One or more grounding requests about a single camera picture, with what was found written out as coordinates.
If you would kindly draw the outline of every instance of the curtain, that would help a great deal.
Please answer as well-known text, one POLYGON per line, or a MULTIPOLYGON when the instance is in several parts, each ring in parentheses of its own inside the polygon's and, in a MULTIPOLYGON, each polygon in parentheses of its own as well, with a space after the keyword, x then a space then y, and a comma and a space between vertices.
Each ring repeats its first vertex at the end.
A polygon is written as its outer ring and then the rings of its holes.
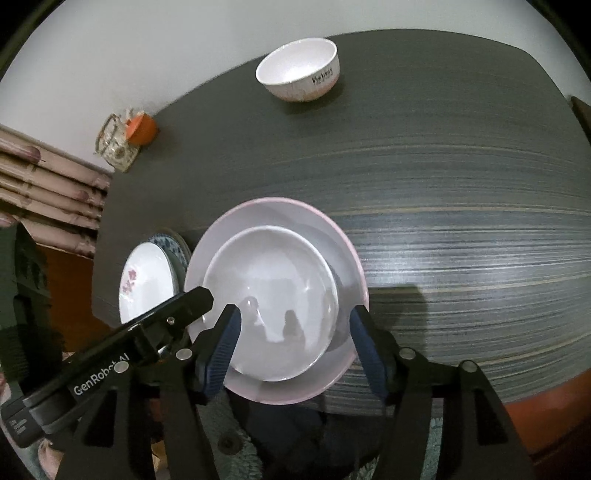
POLYGON ((110 182, 0 126, 0 226, 20 221, 40 245, 93 257, 110 182))

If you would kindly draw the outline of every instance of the screw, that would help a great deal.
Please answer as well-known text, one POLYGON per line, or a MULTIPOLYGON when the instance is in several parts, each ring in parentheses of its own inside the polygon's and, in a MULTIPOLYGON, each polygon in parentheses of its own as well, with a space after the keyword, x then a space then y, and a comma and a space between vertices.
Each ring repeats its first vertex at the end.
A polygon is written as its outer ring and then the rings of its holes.
POLYGON ((123 361, 117 362, 115 364, 114 370, 117 373, 122 374, 123 372, 127 371, 128 368, 129 368, 129 363, 127 363, 125 360, 123 360, 123 361))
POLYGON ((412 348, 408 348, 407 346, 400 349, 399 355, 406 360, 412 360, 417 356, 415 351, 412 348))
POLYGON ((466 360, 462 362, 462 368, 468 373, 474 373, 478 370, 478 365, 476 365, 472 360, 466 360))
POLYGON ((177 353, 176 357, 179 360, 188 360, 193 355, 193 352, 190 348, 181 348, 177 353))

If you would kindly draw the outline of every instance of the blue gripper pad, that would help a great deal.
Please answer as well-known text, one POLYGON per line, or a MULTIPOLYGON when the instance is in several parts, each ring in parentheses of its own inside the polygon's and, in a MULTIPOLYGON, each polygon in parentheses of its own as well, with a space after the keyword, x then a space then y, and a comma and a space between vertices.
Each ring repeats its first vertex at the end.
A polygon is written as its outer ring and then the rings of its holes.
POLYGON ((216 323, 216 327, 219 323, 221 323, 220 326, 223 328, 223 332, 205 369, 206 381, 203 393, 207 398, 214 397, 222 389, 224 378, 226 378, 230 366, 230 360, 234 354, 238 337, 240 337, 242 325, 240 310, 234 305, 226 305, 216 323))
POLYGON ((380 358, 378 350, 369 335, 363 321, 362 314, 368 314, 363 306, 356 306, 349 315, 349 328, 359 360, 368 379, 369 387, 374 395, 385 401, 388 397, 386 386, 386 368, 380 358))

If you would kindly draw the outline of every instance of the table surface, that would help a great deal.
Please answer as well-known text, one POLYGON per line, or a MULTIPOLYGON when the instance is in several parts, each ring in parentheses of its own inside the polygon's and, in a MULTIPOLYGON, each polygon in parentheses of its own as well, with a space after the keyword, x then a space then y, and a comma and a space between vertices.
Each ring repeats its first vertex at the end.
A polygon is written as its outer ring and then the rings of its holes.
MULTIPOLYGON (((544 70, 455 33, 333 39, 342 75, 316 102, 272 97, 256 59, 156 116, 160 135, 111 184, 94 314, 118 324, 125 260, 158 228, 194 248, 231 207, 286 196, 347 233, 401 345, 476 360, 505 401, 591 367, 591 147, 544 70)), ((312 404, 381 412, 357 363, 312 404)))

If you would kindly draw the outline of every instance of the white bowl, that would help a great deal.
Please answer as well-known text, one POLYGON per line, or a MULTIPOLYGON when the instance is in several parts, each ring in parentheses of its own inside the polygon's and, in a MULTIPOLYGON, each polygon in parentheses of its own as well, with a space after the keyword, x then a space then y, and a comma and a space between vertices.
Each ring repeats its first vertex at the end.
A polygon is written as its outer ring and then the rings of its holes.
POLYGON ((309 102, 328 92, 339 79, 336 45, 326 38, 302 38, 267 55, 256 79, 287 102, 309 102))
POLYGON ((158 245, 139 244, 130 253, 119 282, 121 323, 153 309, 178 293, 173 266, 158 245))
MULTIPOLYGON (((314 245, 331 269, 339 300, 335 332, 329 347, 301 375, 284 381, 266 382, 241 374, 232 367, 228 369, 224 384, 234 393, 260 403, 285 405, 321 394, 351 366, 356 351, 349 332, 349 313, 359 304, 369 308, 369 295, 355 247, 338 225, 310 205, 278 197, 245 202, 226 212, 210 226, 189 262, 185 291, 203 285, 209 264, 222 245, 236 234, 262 225, 289 229, 314 245)), ((205 328, 202 320, 193 322, 188 328, 191 339, 195 340, 205 328)))
POLYGON ((296 377, 332 340, 335 279, 318 250, 291 230, 266 225, 234 235, 213 257, 203 286, 215 300, 203 316, 207 328, 228 303, 240 308, 230 365, 241 374, 268 382, 296 377))

